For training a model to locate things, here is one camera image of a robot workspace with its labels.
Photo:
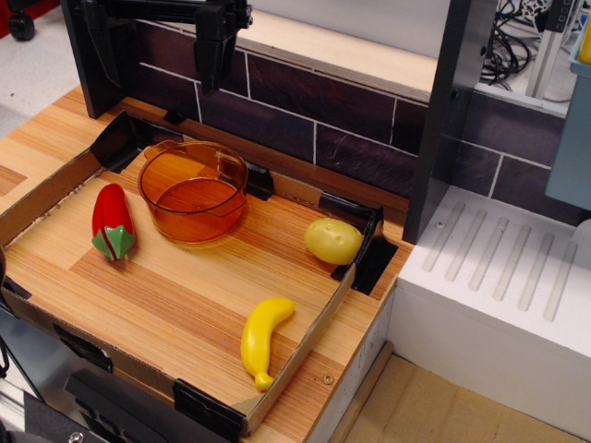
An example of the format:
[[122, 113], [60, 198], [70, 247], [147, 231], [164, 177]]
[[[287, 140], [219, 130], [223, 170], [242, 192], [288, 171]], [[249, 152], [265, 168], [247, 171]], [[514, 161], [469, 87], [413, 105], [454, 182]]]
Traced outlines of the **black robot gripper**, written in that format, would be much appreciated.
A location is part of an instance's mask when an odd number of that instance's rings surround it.
[[253, 22], [247, 1], [81, 1], [80, 9], [104, 73], [119, 88], [137, 73], [134, 19], [195, 22], [194, 53], [204, 96], [217, 92], [229, 76], [237, 29]]

